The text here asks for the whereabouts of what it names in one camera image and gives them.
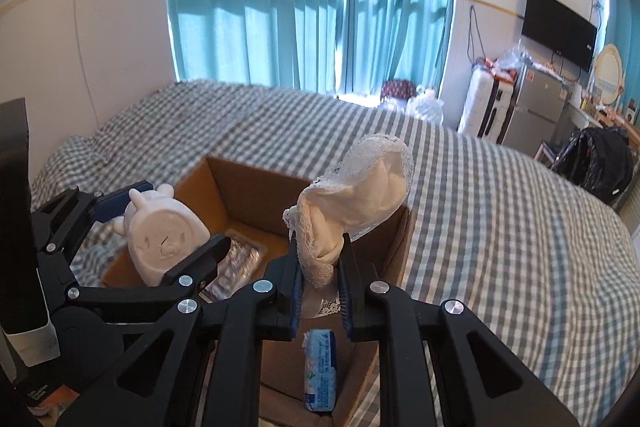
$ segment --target black tv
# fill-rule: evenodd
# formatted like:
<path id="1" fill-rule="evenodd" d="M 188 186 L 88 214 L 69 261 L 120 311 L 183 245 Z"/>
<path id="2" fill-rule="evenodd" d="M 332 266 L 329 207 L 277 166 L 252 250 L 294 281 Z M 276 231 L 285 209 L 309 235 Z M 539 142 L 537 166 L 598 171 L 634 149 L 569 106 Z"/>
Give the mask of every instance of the black tv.
<path id="1" fill-rule="evenodd" d="M 522 34 L 584 71 L 591 69 L 598 29 L 557 0 L 527 0 Z"/>

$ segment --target white toy figure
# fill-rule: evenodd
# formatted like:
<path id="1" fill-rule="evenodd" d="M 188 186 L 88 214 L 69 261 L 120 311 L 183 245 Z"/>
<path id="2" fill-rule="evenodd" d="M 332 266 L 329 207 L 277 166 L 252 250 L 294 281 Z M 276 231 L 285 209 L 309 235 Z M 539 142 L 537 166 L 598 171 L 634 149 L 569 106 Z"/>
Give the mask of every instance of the white toy figure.
<path id="1" fill-rule="evenodd" d="M 190 208 L 174 200 L 171 185 L 145 192 L 132 188 L 129 198 L 124 216 L 113 220 L 113 229 L 127 238 L 142 280 L 158 286 L 167 270 L 209 240 L 209 230 Z"/>

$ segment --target cardboard box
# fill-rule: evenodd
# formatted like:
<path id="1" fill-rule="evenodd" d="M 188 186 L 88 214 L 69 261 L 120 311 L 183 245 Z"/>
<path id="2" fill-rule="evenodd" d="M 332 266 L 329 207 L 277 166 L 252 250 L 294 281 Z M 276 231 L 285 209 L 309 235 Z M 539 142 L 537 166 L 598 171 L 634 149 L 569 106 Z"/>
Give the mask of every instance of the cardboard box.
<path id="1" fill-rule="evenodd" d="M 254 279 L 260 279 L 271 259 L 286 254 L 289 231 L 282 220 L 285 208 L 296 204 L 309 180 L 265 171 L 220 158 L 209 157 L 175 187 L 175 198 L 186 204 L 214 235 L 233 229 L 267 247 L 266 258 Z M 409 210 L 401 206 L 384 223 L 353 243 L 354 254 L 371 261 L 380 278 L 398 285 L 406 263 L 413 230 Z M 103 282 L 112 287 L 142 285 L 126 248 Z M 332 413 L 318 414 L 305 408 L 305 331 L 331 329 L 336 337 L 337 399 Z M 374 361 L 376 343 L 350 343 L 342 327 L 341 314 L 303 319 L 292 343 L 264 342 L 260 375 L 260 416 L 290 427 L 342 427 L 359 404 Z"/>

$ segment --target white lace cloth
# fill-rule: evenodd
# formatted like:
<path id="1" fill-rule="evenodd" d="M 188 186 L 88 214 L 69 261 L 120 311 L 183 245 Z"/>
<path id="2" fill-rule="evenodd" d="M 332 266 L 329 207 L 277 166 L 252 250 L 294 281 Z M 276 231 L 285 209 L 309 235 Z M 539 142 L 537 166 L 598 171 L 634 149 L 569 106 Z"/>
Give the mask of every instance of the white lace cloth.
<path id="1" fill-rule="evenodd" d="M 305 280 L 302 314 L 315 317 L 337 292 L 334 266 L 342 234 L 351 240 L 388 219 L 406 199 L 414 173 L 407 146 L 395 136 L 376 134 L 355 143 L 340 166 L 305 188 L 298 204 L 282 216 L 296 233 Z"/>

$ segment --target refrigerator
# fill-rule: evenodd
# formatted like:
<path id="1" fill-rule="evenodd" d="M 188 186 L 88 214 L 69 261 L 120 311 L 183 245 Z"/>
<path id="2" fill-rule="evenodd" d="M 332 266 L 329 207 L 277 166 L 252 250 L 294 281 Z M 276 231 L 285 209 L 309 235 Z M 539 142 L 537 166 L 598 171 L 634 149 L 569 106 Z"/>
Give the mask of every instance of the refrigerator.
<path id="1" fill-rule="evenodd" d="M 531 66 L 523 68 L 501 144 L 533 158 L 540 144 L 551 140 L 567 92 L 565 84 L 551 74 Z"/>

